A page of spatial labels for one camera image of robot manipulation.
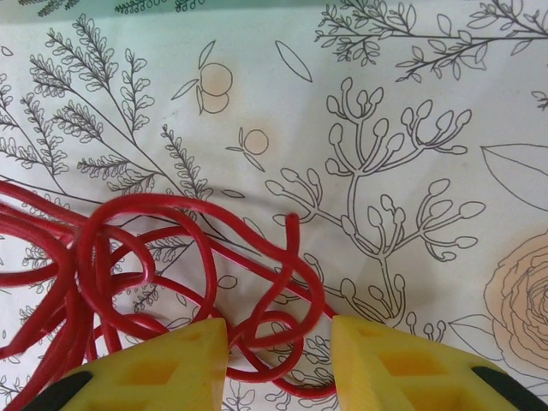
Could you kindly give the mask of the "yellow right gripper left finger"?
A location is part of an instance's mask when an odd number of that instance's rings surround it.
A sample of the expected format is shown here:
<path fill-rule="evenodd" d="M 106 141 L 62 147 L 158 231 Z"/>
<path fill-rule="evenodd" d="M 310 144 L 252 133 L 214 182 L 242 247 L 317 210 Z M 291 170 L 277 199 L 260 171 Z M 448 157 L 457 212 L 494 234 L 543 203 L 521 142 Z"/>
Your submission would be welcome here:
<path fill-rule="evenodd" d="M 10 410 L 219 410 L 228 366 L 223 319 L 202 320 L 76 367 Z"/>

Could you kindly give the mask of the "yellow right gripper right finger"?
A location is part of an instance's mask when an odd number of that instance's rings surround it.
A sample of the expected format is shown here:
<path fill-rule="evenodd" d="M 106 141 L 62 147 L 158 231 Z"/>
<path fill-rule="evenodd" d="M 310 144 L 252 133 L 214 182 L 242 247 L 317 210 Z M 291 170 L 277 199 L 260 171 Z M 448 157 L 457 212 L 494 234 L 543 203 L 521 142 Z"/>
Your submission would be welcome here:
<path fill-rule="evenodd" d="M 331 364 L 342 410 L 545 410 L 492 362 L 365 319 L 331 322 Z"/>

